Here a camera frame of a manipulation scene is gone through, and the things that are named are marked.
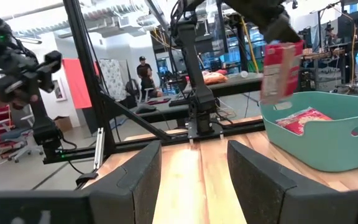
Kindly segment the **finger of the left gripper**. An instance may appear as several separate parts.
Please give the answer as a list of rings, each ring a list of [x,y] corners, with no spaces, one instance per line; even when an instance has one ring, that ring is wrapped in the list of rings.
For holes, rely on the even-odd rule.
[[[271,43],[274,40],[296,43],[299,42],[301,38],[293,30],[289,18],[284,14],[280,14],[267,26],[264,31],[264,40],[267,43]]]

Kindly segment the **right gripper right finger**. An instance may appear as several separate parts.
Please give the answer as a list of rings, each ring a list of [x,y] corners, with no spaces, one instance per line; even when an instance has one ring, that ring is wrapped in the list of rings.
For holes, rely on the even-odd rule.
[[[339,192],[230,140],[227,163],[247,224],[358,224],[358,192]]]

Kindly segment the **red popcorn bag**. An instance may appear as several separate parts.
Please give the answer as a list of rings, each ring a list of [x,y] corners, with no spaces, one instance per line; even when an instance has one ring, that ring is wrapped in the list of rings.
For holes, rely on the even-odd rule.
[[[309,107],[307,109],[293,113],[285,118],[276,120],[276,124],[297,134],[302,135],[304,133],[304,127],[307,122],[310,121],[331,121],[332,119],[316,110]]]
[[[261,103],[276,104],[294,94],[298,87],[302,56],[302,40],[266,46],[260,90]]]

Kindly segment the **silver aluminium bar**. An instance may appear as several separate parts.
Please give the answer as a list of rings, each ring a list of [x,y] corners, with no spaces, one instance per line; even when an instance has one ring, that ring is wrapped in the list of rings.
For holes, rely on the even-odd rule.
[[[99,128],[97,131],[95,152],[94,152],[94,162],[93,162],[94,165],[93,169],[96,170],[98,170],[103,163],[104,137],[105,137],[104,128]]]

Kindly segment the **black office desk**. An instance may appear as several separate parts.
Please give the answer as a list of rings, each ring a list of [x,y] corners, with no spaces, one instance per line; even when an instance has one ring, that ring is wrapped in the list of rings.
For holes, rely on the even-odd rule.
[[[256,78],[242,78],[240,75],[235,75],[227,79],[225,83],[218,83],[208,85],[208,88],[213,92],[215,98],[222,96],[236,95],[240,93],[247,93],[252,91],[259,91],[262,84],[262,77],[259,75]],[[169,102],[154,105],[155,111],[148,113],[138,113],[136,108],[132,110],[135,114],[149,123],[156,123],[165,120],[176,120],[188,117],[188,105],[169,106],[176,96],[168,96]]]

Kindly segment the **black workstation desk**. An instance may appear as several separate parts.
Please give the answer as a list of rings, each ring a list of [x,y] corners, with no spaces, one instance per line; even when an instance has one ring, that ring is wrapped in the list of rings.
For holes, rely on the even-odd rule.
[[[358,40],[304,53],[304,89],[358,95]]]

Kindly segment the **orange snack bag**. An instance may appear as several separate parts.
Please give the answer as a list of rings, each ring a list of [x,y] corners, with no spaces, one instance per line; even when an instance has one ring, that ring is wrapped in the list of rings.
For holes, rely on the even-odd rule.
[[[203,71],[203,80],[206,85],[213,85],[217,83],[227,82],[227,77],[218,72],[207,72]]]

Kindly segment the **teal plastic basket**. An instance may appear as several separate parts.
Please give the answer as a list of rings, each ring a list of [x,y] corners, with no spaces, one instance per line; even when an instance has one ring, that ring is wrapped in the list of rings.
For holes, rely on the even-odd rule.
[[[306,165],[325,172],[358,168],[358,96],[320,91],[294,93],[278,104],[259,103],[268,139]],[[303,134],[277,124],[308,108],[328,121],[308,121]]]

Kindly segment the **black computer mouse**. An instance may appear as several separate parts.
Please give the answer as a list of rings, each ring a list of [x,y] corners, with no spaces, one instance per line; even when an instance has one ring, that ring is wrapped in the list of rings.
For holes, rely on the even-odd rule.
[[[136,109],[135,113],[136,114],[152,113],[156,110],[157,110],[157,108],[153,105],[139,104],[139,105],[137,105],[137,109]]]

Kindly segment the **pink pad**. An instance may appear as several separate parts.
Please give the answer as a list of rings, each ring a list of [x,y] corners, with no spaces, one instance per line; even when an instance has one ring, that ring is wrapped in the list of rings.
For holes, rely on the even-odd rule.
[[[164,103],[168,103],[171,100],[171,98],[161,98],[161,99],[156,99],[156,100],[149,100],[147,102],[148,105],[159,105],[159,104],[164,104]]]

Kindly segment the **cardboard box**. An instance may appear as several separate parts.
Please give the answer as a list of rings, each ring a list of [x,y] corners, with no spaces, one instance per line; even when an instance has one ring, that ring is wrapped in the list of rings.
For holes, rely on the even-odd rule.
[[[56,126],[59,128],[59,130],[63,133],[73,129],[71,119],[69,116],[57,116],[54,119],[54,122]]]

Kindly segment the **person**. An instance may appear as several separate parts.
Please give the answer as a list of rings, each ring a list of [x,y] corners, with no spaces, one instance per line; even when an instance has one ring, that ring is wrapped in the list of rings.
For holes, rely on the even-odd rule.
[[[149,67],[143,67],[139,70],[141,79],[141,90],[143,94],[148,94],[149,98],[157,98],[163,96],[163,93],[155,86],[152,78],[152,71]]]
[[[151,66],[146,62],[146,58],[144,56],[140,56],[139,57],[139,65],[136,68],[137,75],[139,78],[142,77],[141,71],[146,70],[146,69],[152,70]]]

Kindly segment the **white patterned fabric panel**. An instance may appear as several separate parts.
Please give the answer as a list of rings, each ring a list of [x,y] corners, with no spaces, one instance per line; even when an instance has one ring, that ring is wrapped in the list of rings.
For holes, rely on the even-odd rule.
[[[119,61],[114,59],[100,59],[98,62],[103,74],[106,91],[116,101],[125,100],[127,92],[122,79]]]

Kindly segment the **red panel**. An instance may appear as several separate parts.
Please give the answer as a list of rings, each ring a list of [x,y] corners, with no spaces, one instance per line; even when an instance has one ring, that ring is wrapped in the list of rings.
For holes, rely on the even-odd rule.
[[[75,109],[92,107],[80,60],[64,58],[62,64]]]

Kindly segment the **grey office chair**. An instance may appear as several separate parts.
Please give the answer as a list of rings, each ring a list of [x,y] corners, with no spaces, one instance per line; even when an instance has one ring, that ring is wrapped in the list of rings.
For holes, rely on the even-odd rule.
[[[31,155],[33,152],[38,152],[40,155],[44,154],[41,146],[38,146],[33,137],[34,115],[30,114],[21,118],[21,121],[26,121],[29,128],[15,128],[11,129],[6,122],[9,119],[0,120],[0,125],[6,130],[0,135],[2,142],[13,142],[15,145],[20,144],[20,149],[10,154],[7,159],[9,161],[19,162],[19,158],[24,154]]]

